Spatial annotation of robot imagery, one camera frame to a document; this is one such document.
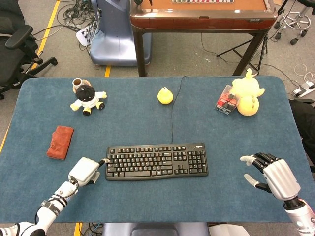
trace red cloth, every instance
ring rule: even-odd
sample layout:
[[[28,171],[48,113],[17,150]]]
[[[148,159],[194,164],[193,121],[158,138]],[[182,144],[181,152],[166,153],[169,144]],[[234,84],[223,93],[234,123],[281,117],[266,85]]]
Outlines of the red cloth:
[[[47,151],[47,156],[65,160],[74,129],[72,127],[58,125]]]

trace astronaut plush toy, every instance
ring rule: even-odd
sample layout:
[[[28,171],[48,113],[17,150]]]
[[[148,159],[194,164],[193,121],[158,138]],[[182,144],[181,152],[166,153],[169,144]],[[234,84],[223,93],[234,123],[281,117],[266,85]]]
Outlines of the astronaut plush toy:
[[[77,111],[81,106],[83,109],[83,115],[89,116],[91,114],[91,108],[96,107],[102,110],[105,104],[101,102],[100,98],[107,98],[106,92],[95,92],[95,89],[89,85],[81,85],[77,88],[75,96],[78,98],[74,103],[70,105],[71,109]]]

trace table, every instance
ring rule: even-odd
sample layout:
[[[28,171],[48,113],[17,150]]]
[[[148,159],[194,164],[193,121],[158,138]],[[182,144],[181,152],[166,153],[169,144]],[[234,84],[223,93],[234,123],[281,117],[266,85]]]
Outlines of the table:
[[[171,142],[172,106],[161,105],[157,93],[166,86],[176,95],[181,77],[86,79],[108,94],[104,110],[93,109],[89,117],[69,107],[73,78],[34,78],[22,85],[0,156],[0,222],[32,222],[82,156],[99,161],[108,146]],[[207,177],[107,181],[101,167],[100,179],[79,188],[57,222],[289,222],[282,202],[243,177],[263,181],[239,160],[259,151],[285,158],[302,187],[299,196],[315,206],[314,181],[283,82],[258,77],[266,89],[258,113],[227,116],[214,106],[233,79],[183,78],[173,107],[174,143],[205,143]],[[74,128],[65,161],[46,156],[58,125]]]
[[[130,20],[139,76],[146,76],[143,34],[147,32],[249,33],[253,36],[233,75],[241,75],[277,19],[272,0],[234,3],[172,3],[171,0],[131,0]]]

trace floor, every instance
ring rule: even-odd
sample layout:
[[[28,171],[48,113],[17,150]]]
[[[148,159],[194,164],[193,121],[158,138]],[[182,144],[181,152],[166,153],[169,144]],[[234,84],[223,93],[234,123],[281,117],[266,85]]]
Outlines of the floor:
[[[55,0],[28,0],[19,1],[20,8],[26,21],[34,30],[38,32],[45,29],[48,25],[50,16],[53,12]],[[286,11],[291,8],[293,0],[289,0]],[[59,9],[69,4],[61,2]],[[299,11],[302,6],[298,2],[293,10]],[[269,35],[273,35],[275,29],[272,28]],[[37,38],[42,38],[44,33],[38,34]],[[315,50],[313,38],[315,36],[314,27],[309,29],[305,38],[301,38],[294,46],[290,45],[290,40],[295,38],[297,32],[285,30],[282,38],[278,42],[268,41],[268,54],[265,54],[260,74],[273,75],[283,79],[286,86],[288,97],[296,89],[294,82],[304,83],[303,76],[294,73],[295,65],[303,63],[307,66],[307,71],[315,70],[314,58]],[[224,76],[232,75],[237,63],[226,63],[217,58],[213,53],[206,52],[201,44],[201,34],[174,34],[174,33],[156,33],[153,35],[153,58],[151,64],[147,66],[149,76],[171,76],[171,75],[190,75],[190,76]],[[202,39],[204,47],[208,51],[215,53],[223,52],[234,45],[242,43],[251,37],[249,35],[235,34],[233,37],[229,34],[203,34]],[[92,63],[86,51],[80,51],[75,33],[69,29],[63,28],[55,35],[47,39],[42,57],[44,59],[55,56],[58,60],[56,67],[49,66],[39,74],[40,77],[104,77],[106,66],[99,66]],[[223,56],[227,61],[239,61],[234,53],[228,53]],[[252,63],[257,63],[259,59],[255,57]],[[298,74],[305,74],[303,66],[297,66]],[[111,77],[137,77],[136,67],[111,67]],[[7,128],[13,114],[15,102],[19,91],[10,90],[6,92],[5,100],[0,101],[0,140],[5,136]],[[305,98],[315,100],[315,92]],[[298,233],[291,223],[244,223],[243,225],[251,236],[297,236]],[[75,224],[53,224],[47,235],[49,236],[69,236],[73,235]]]

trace blue felt tabletop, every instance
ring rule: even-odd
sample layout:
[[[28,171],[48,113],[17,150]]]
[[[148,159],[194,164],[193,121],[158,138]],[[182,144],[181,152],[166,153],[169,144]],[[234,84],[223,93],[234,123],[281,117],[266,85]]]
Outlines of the blue felt tabletop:
[[[257,77],[266,92],[252,117],[214,109],[226,84],[236,77],[186,77],[173,108],[174,143],[205,143],[209,175],[152,181],[107,181],[105,166],[95,185],[80,188],[57,222],[289,222],[282,202],[253,188],[243,175],[263,181],[242,155],[272,153],[284,158],[315,206],[315,185],[283,82]],[[20,91],[0,156],[0,222],[34,219],[38,206],[64,182],[81,157],[99,161],[115,145],[171,142],[172,106],[157,93],[176,96],[181,77],[88,78],[106,91],[106,106],[89,117],[70,104],[73,78],[34,78]],[[46,156],[58,125],[74,133],[65,161]]]

